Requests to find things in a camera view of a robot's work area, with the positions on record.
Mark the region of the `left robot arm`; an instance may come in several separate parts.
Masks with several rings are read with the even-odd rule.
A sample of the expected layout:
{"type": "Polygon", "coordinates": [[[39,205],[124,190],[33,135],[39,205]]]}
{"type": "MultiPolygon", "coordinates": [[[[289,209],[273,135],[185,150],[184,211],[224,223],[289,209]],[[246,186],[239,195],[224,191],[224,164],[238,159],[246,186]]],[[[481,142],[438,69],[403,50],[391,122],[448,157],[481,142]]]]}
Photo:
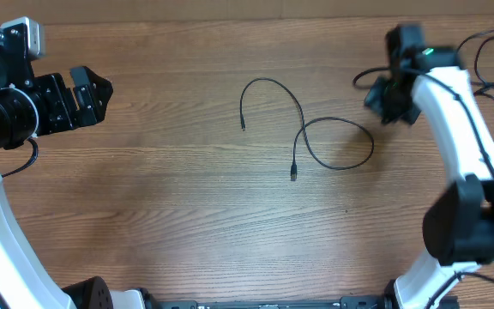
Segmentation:
{"type": "MultiPolygon", "coordinates": [[[[0,86],[0,148],[13,149],[35,137],[102,122],[112,85],[89,68],[70,71],[67,88],[59,74],[40,76],[28,88],[0,86]]],[[[95,276],[60,288],[48,275],[9,204],[0,173],[0,308],[157,308],[145,289],[112,291],[95,276]]]]}

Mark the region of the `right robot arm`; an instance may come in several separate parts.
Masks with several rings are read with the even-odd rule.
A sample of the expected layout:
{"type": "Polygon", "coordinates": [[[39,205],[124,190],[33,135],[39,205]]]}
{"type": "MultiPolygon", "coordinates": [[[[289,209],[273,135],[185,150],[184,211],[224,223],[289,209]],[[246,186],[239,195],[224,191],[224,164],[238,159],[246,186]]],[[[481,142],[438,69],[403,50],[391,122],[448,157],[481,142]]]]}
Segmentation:
{"type": "Polygon", "coordinates": [[[376,79],[364,104],[385,124],[426,116],[447,188],[423,219],[425,249],[389,284],[383,307],[454,308],[448,291],[494,261],[494,141],[454,48],[428,46],[421,26],[408,24],[385,42],[390,76],[376,79]]]}

